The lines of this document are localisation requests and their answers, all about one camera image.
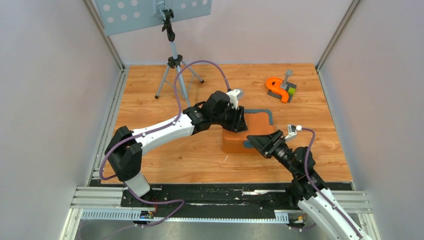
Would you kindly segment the orange medicine box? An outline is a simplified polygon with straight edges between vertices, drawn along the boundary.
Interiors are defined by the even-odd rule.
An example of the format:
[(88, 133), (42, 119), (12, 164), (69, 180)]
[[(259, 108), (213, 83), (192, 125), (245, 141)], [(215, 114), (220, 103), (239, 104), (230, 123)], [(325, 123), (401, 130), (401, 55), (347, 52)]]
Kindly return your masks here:
[(222, 151), (227, 154), (258, 155), (258, 151), (247, 139), (249, 135), (269, 135), (276, 131), (272, 112), (269, 109), (245, 109), (244, 120), (247, 130), (231, 132), (222, 130)]

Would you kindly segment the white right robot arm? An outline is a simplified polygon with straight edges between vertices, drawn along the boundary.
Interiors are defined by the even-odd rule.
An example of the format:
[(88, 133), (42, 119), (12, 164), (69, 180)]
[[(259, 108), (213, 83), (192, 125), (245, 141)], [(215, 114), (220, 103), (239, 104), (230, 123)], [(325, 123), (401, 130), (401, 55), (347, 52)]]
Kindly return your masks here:
[(308, 146), (292, 149), (281, 130), (268, 135), (248, 135), (247, 140), (261, 156), (274, 158), (292, 174), (286, 188), (286, 204), (300, 208), (313, 219), (332, 240), (370, 240), (372, 237), (343, 209), (328, 185), (315, 171), (311, 152), (314, 138)]

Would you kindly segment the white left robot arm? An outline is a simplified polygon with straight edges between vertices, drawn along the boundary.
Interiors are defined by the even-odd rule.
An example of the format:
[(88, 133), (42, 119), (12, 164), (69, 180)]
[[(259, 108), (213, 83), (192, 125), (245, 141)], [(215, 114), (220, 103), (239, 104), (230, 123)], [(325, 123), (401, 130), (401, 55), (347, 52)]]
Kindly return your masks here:
[(142, 157), (168, 142), (207, 131), (212, 125), (233, 133), (246, 131), (245, 109), (239, 105), (243, 95), (241, 89), (216, 91), (206, 101), (184, 109), (169, 120), (135, 130), (122, 126), (109, 142), (105, 160), (118, 180), (132, 190), (135, 202), (142, 207), (149, 206), (153, 193), (142, 174)]

